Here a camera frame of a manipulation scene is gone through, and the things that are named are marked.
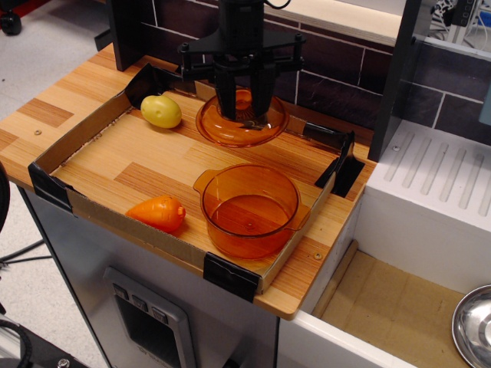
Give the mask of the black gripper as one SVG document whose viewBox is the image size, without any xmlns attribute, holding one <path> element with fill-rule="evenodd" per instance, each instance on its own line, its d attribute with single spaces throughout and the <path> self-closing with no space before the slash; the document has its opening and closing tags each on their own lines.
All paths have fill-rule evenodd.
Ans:
<svg viewBox="0 0 491 368">
<path fill-rule="evenodd" d="M 306 37 L 265 28 L 265 6 L 282 8 L 268 1 L 220 1 L 217 30 L 178 48 L 183 79 L 215 83 L 221 114 L 230 120 L 236 119 L 235 77 L 250 78 L 252 109 L 260 117 L 269 110 L 278 76 L 303 66 Z"/>
</svg>

